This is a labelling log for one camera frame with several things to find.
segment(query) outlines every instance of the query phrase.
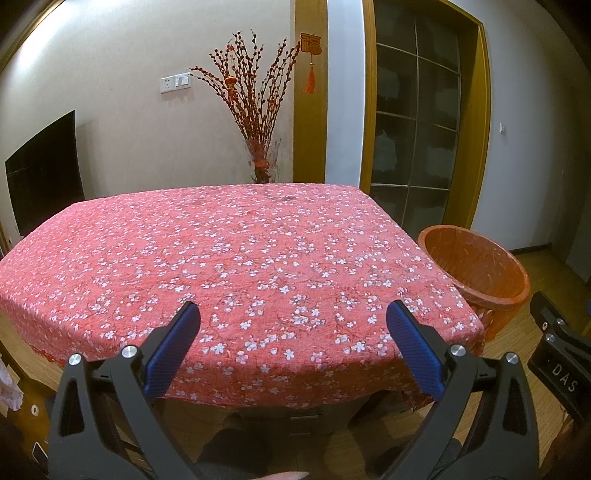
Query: door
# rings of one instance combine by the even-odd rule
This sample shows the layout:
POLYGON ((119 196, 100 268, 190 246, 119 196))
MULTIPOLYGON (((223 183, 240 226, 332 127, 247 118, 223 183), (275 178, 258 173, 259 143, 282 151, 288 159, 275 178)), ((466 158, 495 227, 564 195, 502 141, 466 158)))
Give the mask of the door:
POLYGON ((371 197, 412 238, 441 223, 460 118, 457 33, 375 0, 377 113, 371 197))

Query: blue gripper pad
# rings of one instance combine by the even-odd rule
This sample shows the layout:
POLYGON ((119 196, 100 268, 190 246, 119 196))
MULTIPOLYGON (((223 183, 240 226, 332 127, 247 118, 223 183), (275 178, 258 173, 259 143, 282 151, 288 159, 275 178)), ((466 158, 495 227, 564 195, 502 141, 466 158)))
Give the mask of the blue gripper pad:
POLYGON ((441 361, 420 331, 429 327, 420 325, 400 300, 388 305, 386 324, 421 392, 441 400, 445 390, 441 361))
POLYGON ((168 390, 201 327, 199 307, 187 301, 166 327, 154 329, 141 346, 144 396, 152 401, 168 390))

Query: metal screw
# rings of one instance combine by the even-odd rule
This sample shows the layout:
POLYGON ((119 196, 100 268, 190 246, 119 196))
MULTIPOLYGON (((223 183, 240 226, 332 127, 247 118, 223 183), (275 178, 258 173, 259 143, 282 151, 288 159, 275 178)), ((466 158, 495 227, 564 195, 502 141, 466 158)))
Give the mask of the metal screw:
POLYGON ((507 361, 508 361, 510 364, 513 364, 513 365, 515 365, 515 364, 519 363, 519 357, 518 357, 518 355, 517 355, 516 353, 513 353, 513 352, 508 352, 508 353, 505 355, 505 358, 506 358, 506 360, 507 360, 507 361))
POLYGON ((68 363, 72 366, 78 365, 80 362, 82 362, 82 355, 79 353, 74 353, 74 355, 71 355, 68 359, 68 363))
POLYGON ((124 346, 121 350, 121 355, 124 358, 133 358, 138 353, 138 348, 135 345, 124 346))
POLYGON ((453 356, 464 356, 466 355, 466 348, 463 345, 452 345, 450 347, 453 356))

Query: red tablecloth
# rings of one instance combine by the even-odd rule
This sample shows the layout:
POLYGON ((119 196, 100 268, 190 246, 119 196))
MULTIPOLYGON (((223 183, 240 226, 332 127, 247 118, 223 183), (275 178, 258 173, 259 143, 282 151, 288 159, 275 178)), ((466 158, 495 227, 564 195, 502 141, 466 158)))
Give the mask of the red tablecloth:
POLYGON ((0 261, 0 309, 49 359, 140 344, 191 300, 202 329, 169 395, 313 407, 415 390, 385 328, 403 299, 448 342, 483 326, 450 278, 359 189, 198 187, 68 207, 0 261))

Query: hand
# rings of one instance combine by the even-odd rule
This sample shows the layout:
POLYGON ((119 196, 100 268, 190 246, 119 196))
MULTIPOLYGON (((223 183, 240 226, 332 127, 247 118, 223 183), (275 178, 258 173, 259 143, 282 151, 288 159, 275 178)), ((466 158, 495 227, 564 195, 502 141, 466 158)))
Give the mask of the hand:
POLYGON ((309 475, 309 472, 282 472, 267 475, 256 480, 301 480, 309 475))

